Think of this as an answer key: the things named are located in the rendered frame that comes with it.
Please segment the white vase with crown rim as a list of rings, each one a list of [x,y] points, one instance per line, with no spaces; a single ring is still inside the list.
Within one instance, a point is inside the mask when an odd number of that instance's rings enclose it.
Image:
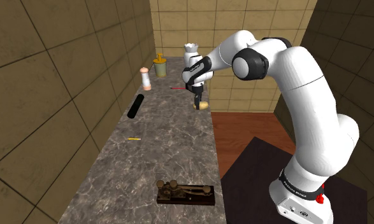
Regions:
[[[189,67],[189,59],[192,56],[198,55],[198,47],[197,43],[187,43],[184,44],[185,53],[183,55],[185,67]]]

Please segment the green jar with yellow pump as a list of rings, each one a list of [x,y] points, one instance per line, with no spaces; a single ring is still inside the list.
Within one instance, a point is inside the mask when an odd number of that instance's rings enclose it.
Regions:
[[[166,76],[166,59],[161,53],[157,54],[157,58],[153,60],[155,73],[157,77]]]

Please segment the white and tan pepper mill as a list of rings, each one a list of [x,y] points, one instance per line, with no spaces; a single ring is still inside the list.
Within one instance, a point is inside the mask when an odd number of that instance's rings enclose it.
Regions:
[[[150,79],[149,79],[148,72],[149,72],[149,70],[146,67],[142,67],[140,69],[142,86],[143,86],[144,90],[151,90],[151,88],[152,88],[152,86],[150,84]]]

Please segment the black oblong remote control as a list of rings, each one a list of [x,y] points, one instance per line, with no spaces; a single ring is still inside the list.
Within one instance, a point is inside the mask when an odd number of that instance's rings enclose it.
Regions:
[[[132,106],[130,107],[128,113],[127,113],[127,117],[130,118],[130,119],[133,119],[135,118],[140,106],[141,106],[141,103],[143,102],[144,100],[144,95],[143,94],[138,94],[132,104]]]

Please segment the brass telegraph key on base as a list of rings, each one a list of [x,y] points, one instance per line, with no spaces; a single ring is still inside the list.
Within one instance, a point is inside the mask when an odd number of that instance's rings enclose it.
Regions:
[[[164,182],[158,180],[158,204],[183,204],[198,206],[214,206],[215,191],[208,185],[179,185],[176,180]]]

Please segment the dark robot stand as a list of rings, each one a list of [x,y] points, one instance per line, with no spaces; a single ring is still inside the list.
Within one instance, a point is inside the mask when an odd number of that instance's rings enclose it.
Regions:
[[[292,155],[255,137],[221,179],[227,224],[295,224],[278,214],[269,186]],[[367,193],[336,176],[324,183],[333,224],[367,224]]]

